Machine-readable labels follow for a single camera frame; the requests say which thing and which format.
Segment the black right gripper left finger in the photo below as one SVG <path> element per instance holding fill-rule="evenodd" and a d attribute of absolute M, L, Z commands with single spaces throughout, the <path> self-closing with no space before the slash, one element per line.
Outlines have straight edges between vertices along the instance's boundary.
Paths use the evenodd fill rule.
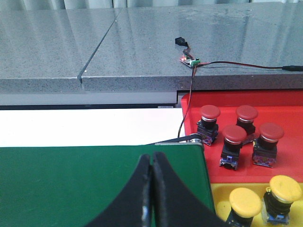
<path fill-rule="evenodd" d="M 150 227 L 152 225 L 150 156 L 141 155 L 126 185 L 86 226 Z"/>

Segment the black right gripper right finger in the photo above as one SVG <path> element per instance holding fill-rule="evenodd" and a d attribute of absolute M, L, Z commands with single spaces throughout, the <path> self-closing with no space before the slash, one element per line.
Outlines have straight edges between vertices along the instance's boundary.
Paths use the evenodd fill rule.
<path fill-rule="evenodd" d="M 183 183 L 165 153 L 154 153 L 152 169 L 156 226 L 228 226 Z"/>

